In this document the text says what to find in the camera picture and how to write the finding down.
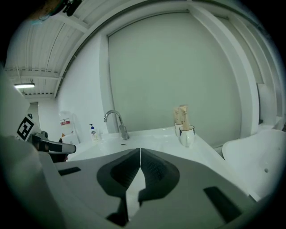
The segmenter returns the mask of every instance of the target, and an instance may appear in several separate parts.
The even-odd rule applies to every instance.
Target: soap dispenser
[[[95,132],[93,124],[89,124],[89,126],[91,126],[91,129],[90,129],[91,140],[93,142],[98,142],[99,141],[99,137],[98,137],[98,134]]]

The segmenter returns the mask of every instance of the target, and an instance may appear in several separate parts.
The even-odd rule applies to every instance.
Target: white ceiling
[[[78,41],[106,13],[129,1],[140,2],[83,0],[71,17],[59,13],[41,25],[23,22],[8,48],[7,75],[14,84],[35,83],[33,89],[21,89],[26,98],[55,97],[63,66]]]

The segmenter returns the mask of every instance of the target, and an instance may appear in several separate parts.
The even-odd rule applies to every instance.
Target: ceiling light
[[[35,84],[14,84],[15,88],[34,88]]]

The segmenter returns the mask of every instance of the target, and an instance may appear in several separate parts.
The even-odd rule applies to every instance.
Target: white cup
[[[193,145],[195,141],[195,127],[194,126],[189,126],[190,130],[184,131],[182,130],[183,127],[180,127],[180,141],[183,146],[189,147],[190,145]]]
[[[182,126],[183,126],[183,124],[175,123],[175,133],[176,133],[177,137],[180,137],[180,129],[179,128]]]

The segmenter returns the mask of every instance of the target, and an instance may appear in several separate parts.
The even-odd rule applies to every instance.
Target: chrome faucet
[[[126,127],[124,126],[123,120],[122,120],[121,115],[119,114],[118,111],[116,111],[116,110],[107,111],[106,114],[104,115],[104,120],[103,120],[103,122],[106,123],[106,122],[107,122],[107,117],[108,117],[108,115],[110,115],[110,114],[112,114],[112,113],[117,114],[118,117],[119,117],[119,121],[120,121],[119,129],[120,129],[120,132],[121,132],[121,137],[122,137],[124,140],[129,139],[129,135],[128,135],[128,133],[127,133]]]

